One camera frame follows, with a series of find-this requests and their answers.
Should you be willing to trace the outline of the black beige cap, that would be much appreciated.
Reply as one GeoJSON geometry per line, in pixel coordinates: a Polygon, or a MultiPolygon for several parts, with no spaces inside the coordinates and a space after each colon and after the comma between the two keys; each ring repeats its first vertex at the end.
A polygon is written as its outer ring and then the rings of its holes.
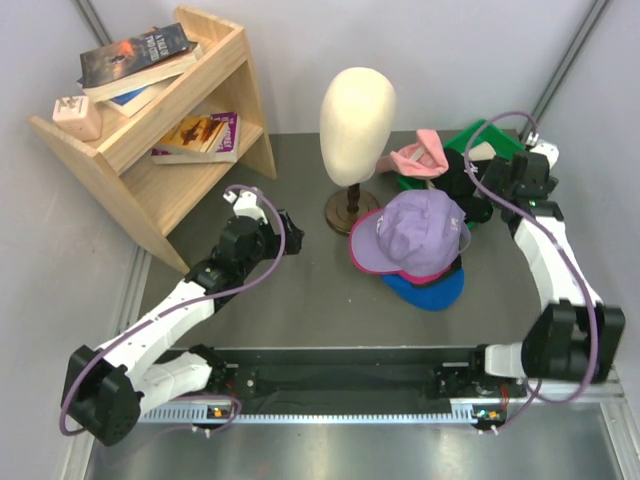
{"type": "Polygon", "coordinates": [[[450,149],[444,149],[444,153],[449,164],[448,170],[432,179],[431,183],[464,211],[466,223],[475,223],[472,221],[472,198],[477,197],[476,186],[465,171],[463,155],[450,149]]]}

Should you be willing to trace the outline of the lavender cap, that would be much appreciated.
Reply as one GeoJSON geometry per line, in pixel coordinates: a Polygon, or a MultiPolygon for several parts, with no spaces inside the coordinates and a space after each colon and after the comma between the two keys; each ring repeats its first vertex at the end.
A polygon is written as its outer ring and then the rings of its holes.
{"type": "Polygon", "coordinates": [[[440,190],[406,190],[360,218],[349,236],[353,263],[369,274],[437,277],[471,242],[465,212],[440,190]]]}

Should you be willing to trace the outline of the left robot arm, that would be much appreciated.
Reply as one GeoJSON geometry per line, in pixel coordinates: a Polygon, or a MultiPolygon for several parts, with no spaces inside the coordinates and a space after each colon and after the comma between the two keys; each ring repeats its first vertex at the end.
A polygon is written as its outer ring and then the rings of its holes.
{"type": "Polygon", "coordinates": [[[303,231],[284,210],[278,219],[272,226],[264,218],[235,215],[211,253],[154,309],[101,346],[76,349],[67,364],[61,418],[113,446],[158,406],[192,392],[220,394],[227,374],[211,348],[199,345],[167,363],[158,360],[246,290],[247,277],[261,262],[300,253],[303,231]]]}

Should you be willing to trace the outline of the beige bucket hat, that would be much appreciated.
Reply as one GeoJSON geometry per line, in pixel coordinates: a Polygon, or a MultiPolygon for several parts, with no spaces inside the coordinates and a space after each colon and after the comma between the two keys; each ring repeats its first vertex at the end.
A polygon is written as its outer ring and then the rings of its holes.
{"type": "Polygon", "coordinates": [[[495,155],[495,149],[488,142],[482,142],[469,150],[469,159],[472,162],[490,161],[495,155]]]}

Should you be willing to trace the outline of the magenta cap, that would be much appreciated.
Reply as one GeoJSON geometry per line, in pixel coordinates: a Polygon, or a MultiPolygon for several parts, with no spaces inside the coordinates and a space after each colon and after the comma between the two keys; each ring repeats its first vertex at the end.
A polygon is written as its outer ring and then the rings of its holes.
{"type": "Polygon", "coordinates": [[[421,210],[376,210],[356,222],[349,236],[354,265],[368,274],[396,274],[429,283],[460,255],[461,227],[451,214],[421,210]]]}

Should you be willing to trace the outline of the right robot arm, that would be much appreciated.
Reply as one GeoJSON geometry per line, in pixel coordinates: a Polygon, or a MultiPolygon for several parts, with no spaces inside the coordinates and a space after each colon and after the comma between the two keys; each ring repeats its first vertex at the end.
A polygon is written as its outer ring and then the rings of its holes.
{"type": "Polygon", "coordinates": [[[487,396],[504,378],[553,380],[580,390],[608,380],[626,319],[607,306],[583,275],[566,235],[564,215],[550,200],[558,148],[542,142],[511,158],[465,161],[482,197],[501,210],[527,261],[540,313],[520,342],[481,347],[467,370],[469,388],[487,396]]]}

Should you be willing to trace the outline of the blue cap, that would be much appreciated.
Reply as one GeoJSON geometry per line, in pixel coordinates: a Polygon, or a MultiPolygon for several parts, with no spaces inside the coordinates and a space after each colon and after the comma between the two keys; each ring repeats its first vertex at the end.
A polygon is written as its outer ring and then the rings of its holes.
{"type": "Polygon", "coordinates": [[[461,269],[449,279],[426,288],[411,284],[399,275],[383,275],[382,281],[404,302],[430,312],[448,309],[461,296],[465,285],[465,272],[461,269]]]}

